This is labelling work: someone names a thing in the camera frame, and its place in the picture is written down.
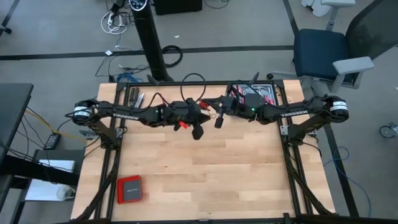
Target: red hard drive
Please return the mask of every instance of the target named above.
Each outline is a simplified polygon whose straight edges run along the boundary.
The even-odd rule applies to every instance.
[[[137,202],[142,199],[139,175],[118,179],[118,204]]]

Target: blue chair seat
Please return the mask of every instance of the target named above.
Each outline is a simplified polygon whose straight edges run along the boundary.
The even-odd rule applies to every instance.
[[[338,73],[333,62],[349,59],[346,38],[343,34],[326,30],[302,29],[294,39],[294,63],[298,77],[335,80]],[[354,74],[345,76],[352,83]]]

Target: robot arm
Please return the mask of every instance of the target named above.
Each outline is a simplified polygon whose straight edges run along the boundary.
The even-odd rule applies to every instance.
[[[219,114],[215,127],[223,125],[223,115],[237,116],[249,122],[258,121],[261,124],[276,122],[278,119],[314,114],[302,124],[293,124],[286,127],[289,142],[302,144],[307,133],[322,128],[325,124],[341,123],[349,118],[345,100],[337,96],[313,97],[299,103],[276,106],[267,103],[264,98],[256,93],[242,95],[234,86],[227,87],[226,96],[213,99],[203,99],[202,108],[211,106]]]
[[[148,106],[146,108],[130,108],[114,105],[107,101],[84,100],[75,105],[72,120],[79,126],[87,126],[101,138],[102,147],[115,149],[120,146],[119,135],[115,129],[106,127],[101,118],[115,117],[141,122],[143,125],[157,128],[160,126],[174,126],[174,131],[183,126],[193,126],[192,136],[199,140],[203,135],[202,123],[210,120],[210,116],[203,114],[198,104],[192,98],[186,101],[174,101],[168,104]]]

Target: gray chair armrest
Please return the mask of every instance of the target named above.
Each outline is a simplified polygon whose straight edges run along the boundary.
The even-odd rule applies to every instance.
[[[343,84],[346,74],[358,73],[359,78],[357,78],[358,83],[354,83],[355,88],[358,88],[359,82],[361,81],[361,75],[364,71],[374,68],[374,64],[370,57],[360,57],[352,58],[346,60],[340,60],[333,62],[333,66],[338,72],[338,76],[333,82],[330,92],[336,93],[340,86]]]
[[[333,66],[339,75],[345,75],[356,72],[364,72],[374,68],[370,57],[352,58],[333,62]]]
[[[331,7],[350,7],[355,5],[355,0],[321,0],[321,4]]]

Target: black speaker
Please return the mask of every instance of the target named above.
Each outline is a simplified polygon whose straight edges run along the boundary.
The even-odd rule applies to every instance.
[[[181,12],[197,12],[202,9],[202,0],[154,0],[157,15]]]

